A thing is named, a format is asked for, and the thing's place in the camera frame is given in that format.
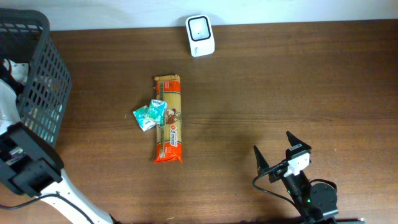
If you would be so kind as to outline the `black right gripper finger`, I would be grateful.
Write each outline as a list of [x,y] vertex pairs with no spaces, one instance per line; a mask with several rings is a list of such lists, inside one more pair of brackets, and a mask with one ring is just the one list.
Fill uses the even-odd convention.
[[266,162],[264,156],[261,154],[256,145],[253,146],[253,149],[256,157],[257,173],[263,174],[269,170],[269,164]]
[[305,142],[301,141],[300,139],[298,139],[297,137],[295,137],[290,131],[287,131],[286,135],[287,135],[288,141],[292,147],[298,146],[300,144],[305,150],[308,150],[308,151],[312,150],[312,147],[310,145],[308,145],[307,143],[305,143]]

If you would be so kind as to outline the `orange spaghetti pack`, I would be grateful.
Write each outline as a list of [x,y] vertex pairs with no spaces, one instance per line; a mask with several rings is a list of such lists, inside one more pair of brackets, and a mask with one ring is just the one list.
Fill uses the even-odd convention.
[[155,163],[182,162],[182,101],[179,75],[164,75],[154,78],[156,100],[165,101],[167,109],[163,121],[156,126]]

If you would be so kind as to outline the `teal tissue pack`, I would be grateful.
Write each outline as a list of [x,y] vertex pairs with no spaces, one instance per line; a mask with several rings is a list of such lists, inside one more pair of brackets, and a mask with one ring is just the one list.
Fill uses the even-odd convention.
[[150,101],[146,116],[146,123],[162,124],[164,122],[164,114],[167,110],[167,102],[152,99]]
[[148,106],[143,106],[143,107],[139,108],[138,110],[135,110],[132,112],[139,127],[144,132],[153,128],[156,125],[155,122],[146,118],[147,112],[148,112]]

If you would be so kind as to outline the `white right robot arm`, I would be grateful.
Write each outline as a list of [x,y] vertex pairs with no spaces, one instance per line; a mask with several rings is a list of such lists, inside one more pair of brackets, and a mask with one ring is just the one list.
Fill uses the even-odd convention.
[[[290,147],[285,151],[285,159],[272,167],[266,162],[258,147],[253,147],[257,163],[257,176],[252,181],[253,187],[293,205],[299,212],[302,223],[336,223],[336,184],[324,179],[308,179],[303,170],[311,163],[312,147],[290,131],[287,131],[286,135]],[[281,180],[290,197],[257,186],[256,182],[265,176],[269,177],[271,183]]]

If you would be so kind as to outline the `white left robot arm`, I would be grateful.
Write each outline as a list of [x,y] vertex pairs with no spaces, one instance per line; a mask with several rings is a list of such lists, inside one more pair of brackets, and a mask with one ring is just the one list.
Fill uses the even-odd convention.
[[1,59],[1,182],[15,194],[31,197],[2,209],[43,201],[72,223],[116,223],[74,186],[51,145],[22,123],[16,101],[28,71],[27,65]]

